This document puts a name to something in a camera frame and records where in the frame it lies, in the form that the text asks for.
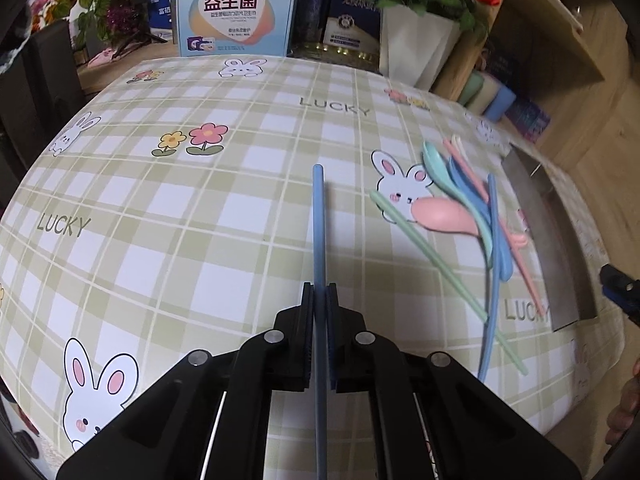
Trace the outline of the person right hand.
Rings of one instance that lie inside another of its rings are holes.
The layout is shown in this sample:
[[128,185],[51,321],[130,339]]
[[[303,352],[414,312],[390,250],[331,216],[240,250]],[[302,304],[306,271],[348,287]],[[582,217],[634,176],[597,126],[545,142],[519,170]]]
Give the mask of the person right hand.
[[640,360],[637,360],[632,368],[632,377],[623,386],[620,402],[612,409],[606,419],[606,424],[608,425],[608,432],[605,436],[606,445],[616,444],[631,427],[634,418],[639,413],[639,373]]

